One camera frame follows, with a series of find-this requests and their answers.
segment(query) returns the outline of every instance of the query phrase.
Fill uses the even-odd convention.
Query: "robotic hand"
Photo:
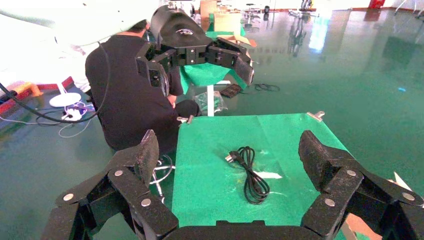
[[[254,70],[247,49],[218,37],[213,41],[195,21],[179,9],[167,5],[158,8],[151,18],[150,30],[156,44],[146,44],[136,55],[138,72],[147,76],[152,87],[169,94],[167,72],[172,66],[210,63],[234,69],[250,85]]]

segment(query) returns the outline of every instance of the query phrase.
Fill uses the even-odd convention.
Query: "black pants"
[[[193,100],[184,100],[175,105],[175,111],[178,113],[178,116],[183,118],[189,118],[190,115],[195,117],[201,116],[199,105]],[[159,153],[160,155],[168,154],[174,152],[177,149],[177,140],[178,140],[178,130],[176,127],[174,132],[169,132],[169,134],[157,136],[157,141],[159,143]]]

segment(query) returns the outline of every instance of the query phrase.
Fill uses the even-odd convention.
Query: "white round stand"
[[[81,95],[75,92],[62,93],[48,102],[54,108],[66,107],[81,100]]]

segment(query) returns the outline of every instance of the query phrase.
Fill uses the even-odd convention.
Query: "person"
[[[88,55],[85,75],[96,107],[103,102],[98,118],[107,144],[116,151],[136,146],[151,129],[163,155],[177,147],[181,124],[177,117],[199,116],[200,109],[192,100],[176,104],[177,96],[183,94],[179,67],[169,70],[167,97],[159,87],[151,86],[147,76],[138,73],[136,54],[147,43],[142,39],[146,29],[149,24],[144,20],[102,43],[111,69],[106,96],[108,66],[100,47]]]

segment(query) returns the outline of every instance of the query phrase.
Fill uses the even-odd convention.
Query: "epoxy floor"
[[[392,10],[333,11],[303,21],[282,12],[254,20],[246,30],[257,42],[249,47],[254,81],[280,91],[247,89],[249,94],[225,99],[228,110],[218,115],[325,111],[325,123],[365,168],[387,179],[395,171],[424,195],[423,21],[409,12],[394,16]],[[186,98],[205,90],[192,87]],[[47,91],[27,102],[49,108],[55,94]],[[35,121],[17,107],[2,117]],[[59,137],[60,129],[0,121],[0,239],[39,239],[56,197],[101,171],[112,157],[96,118],[73,138]],[[165,188],[170,192],[171,180]],[[117,215],[95,239],[135,236]]]

